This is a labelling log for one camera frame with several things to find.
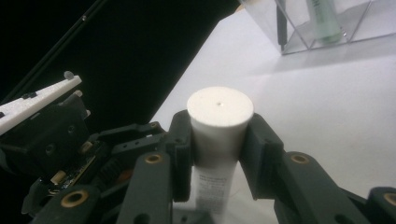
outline screw hole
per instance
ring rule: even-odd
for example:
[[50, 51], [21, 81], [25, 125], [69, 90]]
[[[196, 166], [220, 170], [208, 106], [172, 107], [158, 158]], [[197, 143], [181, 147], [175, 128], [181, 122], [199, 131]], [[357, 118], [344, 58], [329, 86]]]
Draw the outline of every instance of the screw hole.
[[56, 150], [56, 146], [54, 144], [49, 144], [46, 146], [46, 154], [47, 156], [52, 155]]
[[188, 220], [187, 216], [183, 216], [180, 221], [181, 223], [186, 223], [187, 220]]
[[339, 224], [354, 224], [354, 222], [344, 215], [336, 215], [335, 221]]
[[134, 219], [134, 224], [149, 224], [149, 215], [140, 214]]
[[69, 134], [74, 134], [75, 131], [76, 131], [76, 127], [75, 127], [74, 125], [70, 125], [70, 126], [67, 128], [67, 132], [68, 132]]

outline white surface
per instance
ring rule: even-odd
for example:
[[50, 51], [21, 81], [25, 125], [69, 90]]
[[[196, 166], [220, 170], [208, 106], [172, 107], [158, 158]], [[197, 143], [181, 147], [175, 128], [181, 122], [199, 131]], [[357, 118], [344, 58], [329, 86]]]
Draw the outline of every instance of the white surface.
[[0, 135], [67, 93], [80, 82], [81, 78], [74, 76], [70, 80], [65, 79], [40, 91], [36, 91], [37, 96], [34, 98], [19, 98], [8, 104], [0, 105], [0, 111], [5, 114], [4, 117], [0, 118]]
[[[215, 85], [245, 93], [287, 151], [316, 158], [341, 188], [396, 188], [396, 36], [280, 56], [241, 10], [219, 22], [152, 120], [168, 130], [195, 91]], [[224, 223], [277, 223], [240, 166]]]

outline transparent box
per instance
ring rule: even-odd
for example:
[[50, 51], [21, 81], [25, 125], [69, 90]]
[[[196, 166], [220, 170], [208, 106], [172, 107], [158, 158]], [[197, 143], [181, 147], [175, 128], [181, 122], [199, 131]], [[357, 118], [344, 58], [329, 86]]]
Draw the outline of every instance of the transparent box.
[[396, 0], [239, 0], [281, 54], [396, 35]]

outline white cap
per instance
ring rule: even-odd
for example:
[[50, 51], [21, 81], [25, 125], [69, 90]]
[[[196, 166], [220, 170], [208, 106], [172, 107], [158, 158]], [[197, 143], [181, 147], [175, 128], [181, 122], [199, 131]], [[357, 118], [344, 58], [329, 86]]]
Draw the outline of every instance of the white cap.
[[202, 125], [231, 128], [247, 123], [253, 103], [242, 92], [227, 87], [209, 87], [194, 93], [187, 102], [192, 119]]

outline white tube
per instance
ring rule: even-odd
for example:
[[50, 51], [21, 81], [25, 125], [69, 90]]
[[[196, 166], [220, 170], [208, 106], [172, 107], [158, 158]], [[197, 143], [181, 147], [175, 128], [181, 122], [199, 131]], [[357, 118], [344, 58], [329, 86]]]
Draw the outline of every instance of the white tube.
[[194, 150], [196, 208], [221, 223], [253, 103], [242, 92], [210, 87], [187, 102]]

